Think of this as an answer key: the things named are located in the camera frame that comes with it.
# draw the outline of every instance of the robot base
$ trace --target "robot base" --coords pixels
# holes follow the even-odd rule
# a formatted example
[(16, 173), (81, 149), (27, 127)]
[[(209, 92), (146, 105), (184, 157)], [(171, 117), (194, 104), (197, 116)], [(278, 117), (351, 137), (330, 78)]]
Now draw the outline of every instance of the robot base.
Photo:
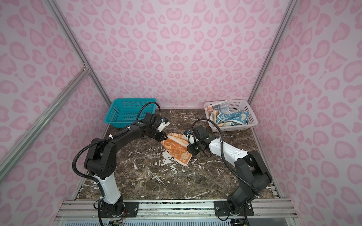
[[(215, 215), (217, 217), (227, 217), (230, 216), (230, 204), (228, 203), (228, 201), (214, 201), (214, 207), (215, 207)], [(248, 208), (246, 210), (246, 215), (247, 216), (254, 216), (254, 211), (253, 211), (253, 206), (250, 204), (248, 204)]]

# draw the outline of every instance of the teal plastic basket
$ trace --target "teal plastic basket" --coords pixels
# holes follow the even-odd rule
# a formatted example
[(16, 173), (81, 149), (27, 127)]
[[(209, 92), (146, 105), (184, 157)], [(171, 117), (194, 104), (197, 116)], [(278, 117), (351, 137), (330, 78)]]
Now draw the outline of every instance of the teal plastic basket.
[[(119, 98), (115, 99), (109, 108), (105, 123), (109, 123), (116, 128), (123, 128), (133, 123), (138, 115), (139, 110), (148, 102), (154, 101), (154, 98)], [(145, 107), (139, 117), (143, 119), (147, 112), (155, 113), (156, 105), (149, 104)]]

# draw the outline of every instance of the blue towel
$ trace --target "blue towel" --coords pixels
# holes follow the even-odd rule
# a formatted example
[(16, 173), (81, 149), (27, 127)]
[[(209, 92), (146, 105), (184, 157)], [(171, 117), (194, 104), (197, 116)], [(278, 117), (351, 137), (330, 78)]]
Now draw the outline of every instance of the blue towel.
[(216, 123), (233, 121), (242, 125), (247, 125), (249, 114), (249, 112), (245, 111), (240, 111), (233, 114), (220, 113), (217, 115)]

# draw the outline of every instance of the white plastic basket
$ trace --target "white plastic basket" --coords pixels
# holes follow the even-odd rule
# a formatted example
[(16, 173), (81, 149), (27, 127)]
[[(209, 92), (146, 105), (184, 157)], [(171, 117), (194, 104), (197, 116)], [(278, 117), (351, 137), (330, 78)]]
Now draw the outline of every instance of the white plastic basket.
[[(205, 107), (212, 105), (214, 103), (217, 103), (220, 101), (211, 101), (211, 102), (206, 102), (205, 103)], [(235, 131), (235, 130), (244, 130), (244, 129), (248, 129), (250, 127), (252, 127), (253, 125), (257, 125), (258, 124), (258, 120), (256, 119), (256, 116), (253, 112), (253, 110), (251, 109), (250, 105), (248, 104), (248, 102), (246, 100), (232, 100), (232, 101), (227, 101), (227, 105), (229, 107), (230, 111), (237, 111), (237, 110), (241, 110), (241, 111), (246, 111), (249, 112), (249, 117), (248, 117), (248, 121), (251, 124), (248, 125), (233, 125), (233, 126), (222, 126), (220, 127), (221, 131)], [(205, 114), (206, 114), (206, 118), (210, 119), (209, 114), (207, 113), (207, 111), (205, 110)], [(211, 130), (215, 133), (218, 131), (218, 129), (211, 124), (211, 122), (208, 122), (209, 126), (211, 128)]]

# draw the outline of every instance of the folded towel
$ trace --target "folded towel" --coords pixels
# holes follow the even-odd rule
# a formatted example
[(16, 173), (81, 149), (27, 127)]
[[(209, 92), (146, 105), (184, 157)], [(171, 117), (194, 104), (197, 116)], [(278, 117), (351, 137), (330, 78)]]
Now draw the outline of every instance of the folded towel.
[(167, 140), (161, 141), (161, 144), (165, 149), (174, 157), (176, 162), (180, 163), (183, 166), (186, 166), (189, 163), (192, 155), (187, 151), (187, 138), (183, 134), (178, 133), (169, 133), (167, 135)]

